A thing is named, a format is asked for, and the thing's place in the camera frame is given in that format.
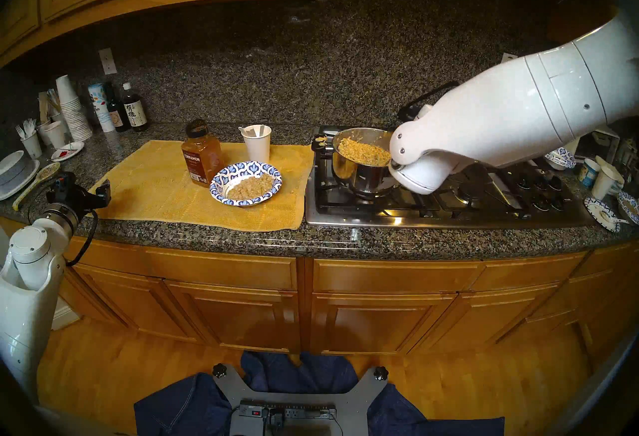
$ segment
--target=yellow placemat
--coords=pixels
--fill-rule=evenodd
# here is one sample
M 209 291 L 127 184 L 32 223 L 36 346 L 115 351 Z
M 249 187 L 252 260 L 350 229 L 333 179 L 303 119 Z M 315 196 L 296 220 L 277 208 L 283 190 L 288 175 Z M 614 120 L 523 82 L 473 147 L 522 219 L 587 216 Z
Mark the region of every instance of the yellow placemat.
M 166 221 L 221 226 L 244 232 L 299 228 L 304 216 L 304 191 L 313 166 L 308 145 L 272 145 L 270 164 L 282 174 L 282 187 L 271 199 L 248 207 L 215 200 L 208 188 L 188 175 L 180 145 L 174 140 L 150 140 L 104 175 L 111 181 L 111 203 L 98 209 L 104 219 Z M 246 161 L 244 144 L 222 144 L 227 164 Z

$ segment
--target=plastic spoon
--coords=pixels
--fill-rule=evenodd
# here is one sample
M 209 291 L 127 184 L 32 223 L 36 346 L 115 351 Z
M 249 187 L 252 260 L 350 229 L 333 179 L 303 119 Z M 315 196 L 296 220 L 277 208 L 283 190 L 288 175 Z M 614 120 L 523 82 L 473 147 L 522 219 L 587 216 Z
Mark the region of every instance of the plastic spoon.
M 247 128 L 238 127 L 238 130 L 242 132 L 245 137 L 255 137 L 255 130 L 249 130 Z
M 55 175 L 59 169 L 60 169 L 60 163 L 52 162 L 51 164 L 48 164 L 47 166 L 42 168 L 40 171 L 38 171 L 38 174 L 36 175 L 34 181 L 31 182 L 31 185 L 29 185 L 24 190 L 24 192 L 22 192 L 20 196 L 15 201 L 13 201 L 13 205 L 11 206 L 13 210 L 18 210 L 18 208 L 20 207 L 20 203 L 25 197 L 27 197 L 27 195 L 29 195 L 29 192 L 31 192 L 35 187 L 40 185 L 43 181 L 48 180 L 53 175 Z
M 631 224 L 630 221 L 626 221 L 625 219 L 609 216 L 608 213 L 604 210 L 600 211 L 599 215 L 601 216 L 601 219 L 606 221 L 606 223 L 625 223 L 627 225 Z

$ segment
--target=cooked oatmeal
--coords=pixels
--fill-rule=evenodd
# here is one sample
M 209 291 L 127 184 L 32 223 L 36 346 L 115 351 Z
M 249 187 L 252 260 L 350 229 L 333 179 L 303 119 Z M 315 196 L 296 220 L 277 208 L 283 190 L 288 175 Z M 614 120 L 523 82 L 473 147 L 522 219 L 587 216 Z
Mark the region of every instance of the cooked oatmeal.
M 271 175 L 266 174 L 259 178 L 247 178 L 229 190 L 226 196 L 233 200 L 255 199 L 255 197 L 264 195 L 273 188 L 273 180 L 274 178 Z
M 390 161 L 390 152 L 387 150 L 349 138 L 340 140 L 337 150 L 351 161 L 367 166 L 386 166 Z

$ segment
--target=denim fabric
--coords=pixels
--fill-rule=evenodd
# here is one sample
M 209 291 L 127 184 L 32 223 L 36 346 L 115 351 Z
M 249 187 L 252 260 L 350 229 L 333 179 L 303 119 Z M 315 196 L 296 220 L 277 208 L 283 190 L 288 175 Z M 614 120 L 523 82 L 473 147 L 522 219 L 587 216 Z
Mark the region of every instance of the denim fabric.
M 346 393 L 357 384 L 344 357 L 300 356 L 296 367 L 284 354 L 244 352 L 244 381 L 272 393 Z M 210 374 L 178 381 L 134 404 L 139 436 L 229 434 L 231 405 Z M 502 436 L 504 418 L 428 421 L 393 384 L 387 384 L 368 410 L 371 436 Z

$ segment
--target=electrical outlet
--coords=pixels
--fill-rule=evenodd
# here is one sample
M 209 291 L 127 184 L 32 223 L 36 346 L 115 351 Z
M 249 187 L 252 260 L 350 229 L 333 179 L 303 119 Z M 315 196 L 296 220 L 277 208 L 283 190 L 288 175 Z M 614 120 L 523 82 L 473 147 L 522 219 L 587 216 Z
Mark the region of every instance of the electrical outlet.
M 111 53 L 111 48 L 101 49 L 98 51 L 100 55 L 100 60 L 102 61 L 102 68 L 104 68 L 105 75 L 111 75 L 112 73 L 117 73 L 116 63 L 113 61 L 113 53 Z
M 509 55 L 508 53 L 504 53 L 503 56 L 502 56 L 502 63 L 504 61 L 510 61 L 510 60 L 515 59 L 515 58 L 519 58 L 519 56 L 517 56 L 517 55 Z

